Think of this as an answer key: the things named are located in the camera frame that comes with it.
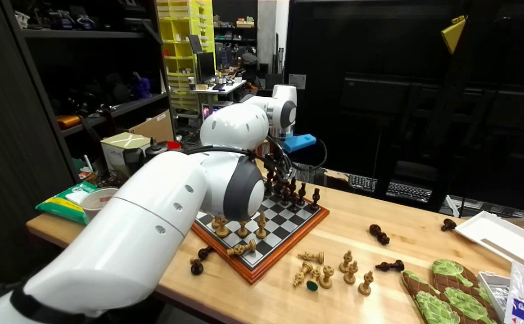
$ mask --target wooden tabletop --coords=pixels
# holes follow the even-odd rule
[[[441,232],[441,214],[324,187],[320,205],[329,208],[329,215],[255,284],[250,286],[214,253],[203,262],[201,275],[190,275],[188,260],[203,242],[188,232],[156,291],[223,322],[419,322],[399,275],[374,271],[374,264],[401,259],[408,269],[426,277],[432,260],[453,259],[473,271],[509,273],[504,259],[455,232]],[[388,233],[387,246],[369,235],[370,223]],[[44,214],[26,226],[55,244],[68,244],[80,232],[79,224]],[[358,262],[352,286],[343,282],[340,271],[333,273],[331,289],[291,286],[300,268],[298,251],[324,251],[325,264],[336,268],[347,250]],[[367,269],[374,273],[372,291],[361,296],[356,286]]]

